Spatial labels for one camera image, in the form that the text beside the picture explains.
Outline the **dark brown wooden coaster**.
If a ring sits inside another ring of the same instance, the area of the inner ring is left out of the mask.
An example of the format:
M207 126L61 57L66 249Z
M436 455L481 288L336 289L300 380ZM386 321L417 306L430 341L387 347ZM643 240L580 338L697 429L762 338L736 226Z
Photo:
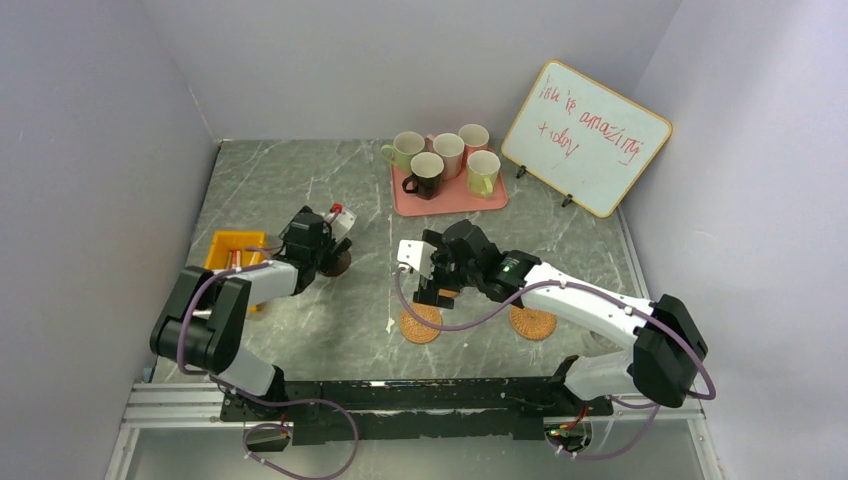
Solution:
M351 264L351 254L349 251L343 252L332 267L323 268L320 273L325 277L338 277L342 275Z

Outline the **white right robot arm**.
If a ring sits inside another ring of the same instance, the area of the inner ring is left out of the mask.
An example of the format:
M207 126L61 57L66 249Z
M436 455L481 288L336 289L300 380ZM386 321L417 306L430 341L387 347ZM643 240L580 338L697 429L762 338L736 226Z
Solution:
M688 398L712 400L715 384L705 368L708 346L682 300L657 300L612 292L570 276L521 250L501 250L468 220L444 232L426 230L420 239L398 244L394 286L415 272L416 303L451 309L446 292L473 288L495 302L483 317L460 330L487 322L508 306L551 314L612 341L618 351L565 361L549 392L553 408L572 415L587 401L638 393L654 404L679 408Z

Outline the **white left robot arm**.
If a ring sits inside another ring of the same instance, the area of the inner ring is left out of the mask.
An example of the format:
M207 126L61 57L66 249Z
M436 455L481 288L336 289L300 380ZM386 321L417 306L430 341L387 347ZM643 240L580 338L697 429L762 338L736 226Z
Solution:
M209 376L245 397L259 419L277 418L286 406L284 373L243 346L248 309L298 295L319 275L343 273L351 263L348 234L356 219L341 204L327 213L304 206L280 233L280 246L263 249L257 264L184 268L151 332L151 352L186 375Z

